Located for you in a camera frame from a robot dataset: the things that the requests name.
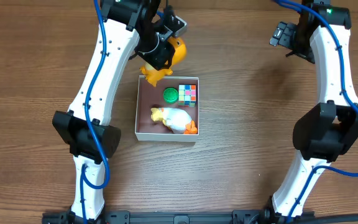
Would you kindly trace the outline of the orange dinosaur toy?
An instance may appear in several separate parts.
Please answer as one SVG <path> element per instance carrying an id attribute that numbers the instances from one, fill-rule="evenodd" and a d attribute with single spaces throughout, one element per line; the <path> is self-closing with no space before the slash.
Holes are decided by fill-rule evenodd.
<path id="1" fill-rule="evenodd" d="M 170 68 L 156 70 L 148 63 L 140 67 L 140 71 L 145 76 L 145 79 L 154 87 L 157 86 L 157 82 L 160 81 L 164 76 L 171 75 L 173 73 L 172 67 L 180 63 L 186 57 L 187 49 L 181 37 L 171 37 L 168 39 L 168 42 L 173 45 L 175 49 L 175 53 L 172 59 L 172 65 Z"/>

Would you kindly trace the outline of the green round cap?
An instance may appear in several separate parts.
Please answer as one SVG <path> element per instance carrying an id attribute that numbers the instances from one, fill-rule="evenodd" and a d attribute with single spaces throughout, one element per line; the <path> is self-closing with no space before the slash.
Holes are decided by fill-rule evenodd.
<path id="1" fill-rule="evenodd" d="M 168 87 L 163 91 L 163 99 L 166 103 L 172 104 L 178 101 L 178 90 L 174 87 Z"/>

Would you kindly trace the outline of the multicoloured puzzle cube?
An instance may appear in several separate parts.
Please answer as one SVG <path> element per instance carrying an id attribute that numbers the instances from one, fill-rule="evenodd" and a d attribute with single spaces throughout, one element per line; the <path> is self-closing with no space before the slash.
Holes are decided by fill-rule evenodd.
<path id="1" fill-rule="evenodd" d="M 197 102 L 196 85 L 178 86 L 178 105 L 185 107 L 195 107 Z"/>

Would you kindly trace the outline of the white and yellow duck toy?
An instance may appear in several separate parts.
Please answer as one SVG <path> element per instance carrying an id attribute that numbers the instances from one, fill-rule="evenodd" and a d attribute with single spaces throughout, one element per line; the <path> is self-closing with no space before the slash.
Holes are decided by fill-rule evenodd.
<path id="1" fill-rule="evenodd" d="M 191 116 L 179 108 L 151 108 L 151 119 L 162 122 L 174 134 L 197 134 L 198 128 Z"/>

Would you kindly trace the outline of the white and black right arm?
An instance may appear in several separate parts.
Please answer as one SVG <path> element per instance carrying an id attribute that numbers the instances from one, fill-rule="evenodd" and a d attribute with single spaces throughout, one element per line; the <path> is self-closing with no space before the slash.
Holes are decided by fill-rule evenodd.
<path id="1" fill-rule="evenodd" d="M 358 177 L 331 165 L 358 138 L 358 97 L 349 60 L 350 10 L 330 1 L 280 0 L 277 4 L 296 11 L 300 18 L 297 24 L 280 22 L 270 45 L 281 45 L 291 55 L 315 64 L 318 82 L 317 104 L 295 124 L 296 154 L 270 199 L 271 220 L 290 223 L 302 216 L 304 203 L 324 171 Z"/>

